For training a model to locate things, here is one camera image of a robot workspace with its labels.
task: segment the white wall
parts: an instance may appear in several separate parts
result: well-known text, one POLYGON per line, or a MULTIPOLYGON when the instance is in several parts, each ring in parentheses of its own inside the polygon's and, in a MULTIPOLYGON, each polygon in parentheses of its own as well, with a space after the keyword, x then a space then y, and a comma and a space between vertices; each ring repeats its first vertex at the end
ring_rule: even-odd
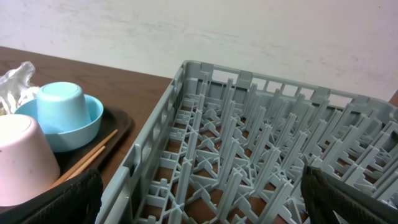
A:
POLYGON ((0 45, 164 77, 194 59, 388 100, 397 9, 396 0, 2 0, 0 45))

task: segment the wooden chopstick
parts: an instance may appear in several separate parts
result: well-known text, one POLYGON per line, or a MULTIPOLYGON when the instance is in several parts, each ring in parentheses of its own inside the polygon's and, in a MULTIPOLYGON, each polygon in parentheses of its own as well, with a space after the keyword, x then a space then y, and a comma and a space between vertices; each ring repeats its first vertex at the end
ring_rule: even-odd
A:
POLYGON ((105 146, 101 147, 93 156, 91 156, 79 169, 77 169, 71 176, 68 177, 67 180, 72 179, 83 172, 100 154, 104 151, 105 146))
POLYGON ((117 129, 114 130, 108 137, 102 140, 98 145, 96 145, 90 152, 88 152, 83 158, 81 158, 72 168, 70 168, 66 173, 64 173, 54 184, 51 185, 50 189, 57 186, 58 184, 66 181, 79 167, 81 167, 91 156, 93 156, 98 150, 102 148, 116 133, 117 129))

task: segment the pink cup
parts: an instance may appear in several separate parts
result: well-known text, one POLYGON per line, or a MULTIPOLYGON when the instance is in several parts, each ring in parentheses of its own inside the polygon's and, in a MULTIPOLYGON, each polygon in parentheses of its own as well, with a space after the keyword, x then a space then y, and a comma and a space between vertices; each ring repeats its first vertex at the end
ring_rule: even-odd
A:
POLYGON ((60 168, 37 121, 0 116, 0 206, 24 203, 45 192, 60 168))

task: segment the plastic bag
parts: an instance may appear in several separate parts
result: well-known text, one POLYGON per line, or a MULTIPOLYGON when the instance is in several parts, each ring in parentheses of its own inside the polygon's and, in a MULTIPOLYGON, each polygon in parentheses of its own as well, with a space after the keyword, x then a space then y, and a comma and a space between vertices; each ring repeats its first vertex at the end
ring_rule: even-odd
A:
POLYGON ((35 73, 31 62, 23 62, 19 68, 0 77, 0 115, 13 114, 18 107, 36 97, 38 86, 30 83, 35 73))

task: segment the tray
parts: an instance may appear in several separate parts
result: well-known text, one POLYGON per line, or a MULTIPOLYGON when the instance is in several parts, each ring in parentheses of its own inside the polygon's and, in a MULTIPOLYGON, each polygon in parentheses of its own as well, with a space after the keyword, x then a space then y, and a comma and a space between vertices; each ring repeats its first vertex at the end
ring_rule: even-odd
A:
POLYGON ((397 118, 368 96, 184 62, 96 223, 309 223, 305 163, 396 207, 397 118), (335 106, 339 98, 348 103, 335 106))
MULTIPOLYGON (((90 164, 88 169, 98 169, 101 163, 109 156, 112 150, 134 129, 134 122, 127 112, 110 106, 104 107, 104 113, 101 126, 97 136, 87 145, 70 152, 56 153, 55 157, 60 166, 61 174, 64 174, 69 168, 75 165, 84 155, 92 150, 98 143, 111 134, 115 129, 118 133, 113 136, 105 145, 105 150, 90 164)), ((0 207, 0 214, 6 212, 15 206, 0 207)))

